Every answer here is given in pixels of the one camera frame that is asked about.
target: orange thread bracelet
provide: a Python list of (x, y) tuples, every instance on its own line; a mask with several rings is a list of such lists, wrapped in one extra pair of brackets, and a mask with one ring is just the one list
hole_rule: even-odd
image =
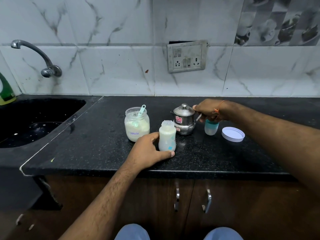
[(221, 101), (221, 103), (220, 103), (219, 106), (218, 106), (218, 109), (214, 109), (214, 113), (219, 114), (220, 105), (221, 105), (224, 101), (227, 101), (227, 100)]

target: plastic jar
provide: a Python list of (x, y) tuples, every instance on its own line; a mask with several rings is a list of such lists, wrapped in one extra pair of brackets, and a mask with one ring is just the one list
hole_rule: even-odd
[(213, 136), (217, 132), (218, 126), (219, 126), (219, 122), (206, 120), (204, 125), (204, 131), (207, 135)]
[(176, 128), (174, 122), (171, 120), (165, 120), (161, 123), (159, 129), (159, 150), (160, 151), (172, 151), (176, 149)]
[(150, 120), (145, 109), (138, 116), (141, 107), (129, 108), (125, 112), (124, 126), (130, 141), (136, 142), (139, 137), (150, 133)]

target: faucet spout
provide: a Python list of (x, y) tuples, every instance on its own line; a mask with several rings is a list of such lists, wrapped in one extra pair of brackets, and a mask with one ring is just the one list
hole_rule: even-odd
[(24, 41), (24, 40), (13, 40), (11, 42), (11, 48), (20, 49), (21, 46), (26, 46), (26, 47), (34, 50), (44, 59), (45, 64), (47, 65), (47, 69), (43, 69), (41, 71), (42, 76), (44, 76), (44, 77), (50, 77), (50, 76), (60, 77), (62, 75), (62, 70), (57, 65), (52, 64), (49, 57), (41, 49), (39, 49), (35, 45), (33, 45), (27, 41)]

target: tile wall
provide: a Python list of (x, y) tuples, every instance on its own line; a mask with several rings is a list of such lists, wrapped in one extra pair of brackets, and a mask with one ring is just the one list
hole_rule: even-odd
[[(0, 0), (0, 72), (27, 94), (320, 95), (320, 0)], [(62, 68), (44, 78), (37, 45)], [(169, 41), (208, 40), (168, 73)]]

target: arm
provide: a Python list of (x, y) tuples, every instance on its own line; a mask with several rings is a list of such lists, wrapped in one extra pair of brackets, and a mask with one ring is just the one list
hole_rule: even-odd
[(125, 194), (138, 173), (174, 156), (174, 152), (156, 150), (153, 142), (158, 137), (159, 133), (155, 132), (138, 139), (123, 165), (60, 240), (110, 238)]
[(206, 99), (195, 105), (209, 120), (230, 120), (280, 165), (320, 196), (320, 130), (278, 119), (241, 104)]

